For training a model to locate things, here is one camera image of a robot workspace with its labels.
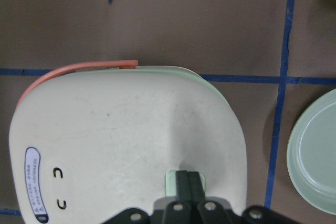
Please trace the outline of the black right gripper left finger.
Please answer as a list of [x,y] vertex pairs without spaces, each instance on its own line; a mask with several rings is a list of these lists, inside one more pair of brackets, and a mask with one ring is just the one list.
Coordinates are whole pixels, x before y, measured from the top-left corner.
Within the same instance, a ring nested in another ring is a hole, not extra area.
[[164,207],[162,223],[191,223],[192,194],[188,171],[171,170],[166,174],[166,195],[172,199]]

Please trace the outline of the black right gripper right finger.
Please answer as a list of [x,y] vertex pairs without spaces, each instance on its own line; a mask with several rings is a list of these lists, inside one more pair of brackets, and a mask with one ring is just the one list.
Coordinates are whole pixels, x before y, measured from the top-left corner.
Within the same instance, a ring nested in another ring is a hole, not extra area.
[[237,217],[220,203],[206,198],[198,172],[187,172],[191,192],[191,223],[236,223]]

